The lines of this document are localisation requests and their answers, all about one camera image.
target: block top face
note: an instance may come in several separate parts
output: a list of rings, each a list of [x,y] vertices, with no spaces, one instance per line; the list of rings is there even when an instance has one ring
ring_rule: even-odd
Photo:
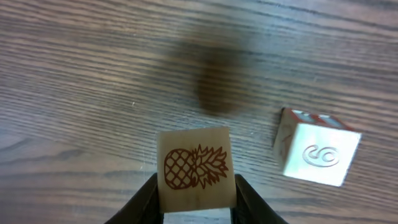
[[[304,111],[292,110],[290,108],[286,108],[286,113],[291,115],[294,120],[298,123],[307,123],[307,124],[315,124],[318,126],[324,126],[334,129],[344,129],[348,131],[354,131],[354,129],[342,121],[340,121],[335,116],[324,115],[324,114],[310,114]]]
[[[295,129],[284,175],[340,186],[361,138],[360,133],[300,123]]]
[[[228,128],[159,133],[157,169],[161,212],[236,205]]]

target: wood grain surface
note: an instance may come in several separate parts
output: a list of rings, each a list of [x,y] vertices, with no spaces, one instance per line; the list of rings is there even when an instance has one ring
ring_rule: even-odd
[[[396,0],[1,0],[1,223],[103,223],[156,171],[158,132],[213,126],[288,222],[398,223],[397,40]],[[363,133],[342,187],[280,174],[283,106]]]

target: pineapple illustration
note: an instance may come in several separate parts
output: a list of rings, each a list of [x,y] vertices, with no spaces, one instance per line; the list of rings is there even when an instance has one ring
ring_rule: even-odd
[[[226,177],[226,152],[223,148],[198,149],[192,152],[186,149],[173,149],[164,159],[164,178],[166,184],[174,190],[196,187],[202,188],[220,181],[220,176]]]

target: swirl symbol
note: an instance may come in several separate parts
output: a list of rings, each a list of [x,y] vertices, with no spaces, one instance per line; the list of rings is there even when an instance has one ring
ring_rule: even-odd
[[[304,161],[316,167],[331,167],[340,161],[336,148],[324,147],[318,149],[317,145],[307,147],[303,152]]]

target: white cube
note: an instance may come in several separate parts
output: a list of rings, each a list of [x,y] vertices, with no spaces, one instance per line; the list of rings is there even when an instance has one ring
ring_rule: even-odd
[[[274,154],[288,177],[341,186],[360,139],[334,116],[285,108]]]

